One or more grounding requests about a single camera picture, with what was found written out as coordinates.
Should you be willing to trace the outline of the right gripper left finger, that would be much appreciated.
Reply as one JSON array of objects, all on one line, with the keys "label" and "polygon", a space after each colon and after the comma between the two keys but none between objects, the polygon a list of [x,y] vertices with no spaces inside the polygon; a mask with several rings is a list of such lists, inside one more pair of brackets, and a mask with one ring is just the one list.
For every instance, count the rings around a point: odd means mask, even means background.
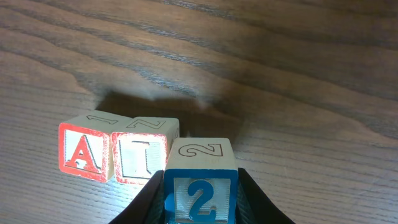
[{"label": "right gripper left finger", "polygon": [[149,212],[155,203],[155,198],[162,190],[164,172],[158,170],[136,195],[133,201],[109,224],[142,224],[149,220]]}]

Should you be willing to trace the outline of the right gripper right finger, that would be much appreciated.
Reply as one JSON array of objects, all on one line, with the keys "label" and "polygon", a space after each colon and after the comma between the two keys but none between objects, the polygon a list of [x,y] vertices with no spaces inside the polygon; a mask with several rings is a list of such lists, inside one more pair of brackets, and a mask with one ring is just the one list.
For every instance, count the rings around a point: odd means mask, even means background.
[{"label": "right gripper right finger", "polygon": [[279,210],[243,169],[238,169],[237,224],[295,224]]}]

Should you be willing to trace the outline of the blue number 2 block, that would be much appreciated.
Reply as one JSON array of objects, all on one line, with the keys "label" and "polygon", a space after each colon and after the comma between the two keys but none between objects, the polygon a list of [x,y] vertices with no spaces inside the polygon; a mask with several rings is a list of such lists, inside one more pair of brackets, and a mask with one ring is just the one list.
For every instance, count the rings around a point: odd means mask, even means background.
[{"label": "blue number 2 block", "polygon": [[164,171],[166,223],[235,223],[238,167],[227,138],[177,138]]}]

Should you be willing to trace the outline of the red letter I block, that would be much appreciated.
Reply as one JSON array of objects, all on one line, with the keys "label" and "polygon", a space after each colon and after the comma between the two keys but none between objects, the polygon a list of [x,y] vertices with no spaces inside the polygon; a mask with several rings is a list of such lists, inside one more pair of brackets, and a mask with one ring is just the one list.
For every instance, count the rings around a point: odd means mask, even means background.
[{"label": "red letter I block", "polygon": [[116,181],[145,185],[158,170],[165,169],[172,143],[179,136],[177,118],[135,117],[113,131]]}]

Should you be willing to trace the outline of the red letter A block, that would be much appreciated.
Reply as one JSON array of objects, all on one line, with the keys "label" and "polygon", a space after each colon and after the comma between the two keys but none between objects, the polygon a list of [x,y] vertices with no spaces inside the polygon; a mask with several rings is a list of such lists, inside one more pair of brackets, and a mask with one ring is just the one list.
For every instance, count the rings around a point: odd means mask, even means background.
[{"label": "red letter A block", "polygon": [[114,175],[111,134],[131,118],[93,110],[60,123],[58,166],[67,174],[98,182]]}]

